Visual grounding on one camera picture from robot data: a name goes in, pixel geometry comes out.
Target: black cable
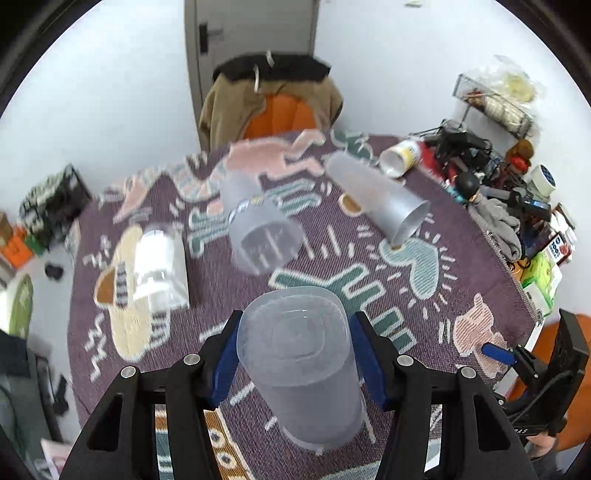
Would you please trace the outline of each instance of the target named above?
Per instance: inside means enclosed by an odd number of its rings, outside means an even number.
[[[25,447],[24,435],[22,433],[21,426],[18,421],[17,409],[14,407],[14,403],[12,402],[12,397],[10,396],[10,392],[3,386],[0,385],[0,391],[8,400],[8,404],[12,409],[12,414],[14,415],[14,441],[16,443],[15,450],[21,456],[22,459],[25,458],[27,449]]]
[[[534,396],[534,398],[532,399],[530,404],[526,406],[526,408],[524,408],[519,413],[516,413],[516,414],[511,415],[509,417],[511,424],[512,425],[515,424],[515,422],[517,420],[519,420],[523,415],[528,413],[532,409],[532,407],[535,405],[535,403],[542,397],[542,395],[544,395],[544,393],[546,393],[550,389],[550,387],[552,387],[552,385],[554,385],[557,381],[562,380],[563,378],[566,378],[566,377],[570,377],[570,376],[572,376],[571,371],[561,372],[558,375],[556,375],[552,380],[550,380],[548,383],[546,383],[546,385],[544,385],[542,390],[540,390],[538,392],[538,394]]]

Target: orange object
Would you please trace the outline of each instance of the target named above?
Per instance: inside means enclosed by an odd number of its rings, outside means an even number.
[[[10,238],[7,245],[0,249],[0,253],[16,269],[21,268],[33,258],[33,252],[27,248],[23,241],[26,236],[27,231],[24,228],[17,227],[14,229],[14,235]]]
[[[587,340],[587,345],[591,348],[591,317],[586,315],[577,315],[577,320]],[[558,323],[553,323],[542,329],[540,338],[535,344],[533,354],[548,363],[552,350],[554,349],[554,340],[558,332]],[[525,386],[521,380],[517,380],[515,387],[511,391],[509,400],[516,400],[525,391]],[[567,413],[567,422],[564,430],[558,434],[558,451],[567,450],[587,441],[591,433],[591,416],[589,415],[589,405],[591,405],[591,362],[587,363],[583,382],[579,391],[574,396]]]
[[[279,93],[267,97],[265,111],[252,119],[244,138],[271,137],[306,128],[316,128],[312,109],[296,97]]]

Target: orange box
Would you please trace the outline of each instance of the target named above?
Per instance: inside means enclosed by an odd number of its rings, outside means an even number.
[[[7,245],[0,249],[0,252],[10,264],[16,268],[21,268],[25,263],[33,258],[31,252],[23,241],[27,236],[27,231],[24,228],[15,228],[14,235],[10,238]]]

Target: metal rack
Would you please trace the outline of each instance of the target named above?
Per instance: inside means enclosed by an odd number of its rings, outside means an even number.
[[[534,120],[529,114],[463,73],[457,78],[453,96],[467,104],[462,123],[466,120],[470,108],[475,108],[517,139],[526,138],[532,131]]]

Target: translucent plastic cup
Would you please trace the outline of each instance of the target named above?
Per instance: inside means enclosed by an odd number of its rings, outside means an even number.
[[[189,306],[183,240],[170,226],[146,228],[135,248],[134,301],[147,297],[152,313]]]
[[[324,169],[393,247],[402,245],[429,212],[430,202],[345,152],[333,153],[324,163]]]
[[[231,171],[220,195],[232,244],[232,262],[245,273],[260,275],[283,267],[304,240],[301,226],[287,218],[278,201],[242,171]]]
[[[244,311],[238,358],[285,435],[299,447],[344,445],[365,404],[345,310],[320,287],[265,293]]]

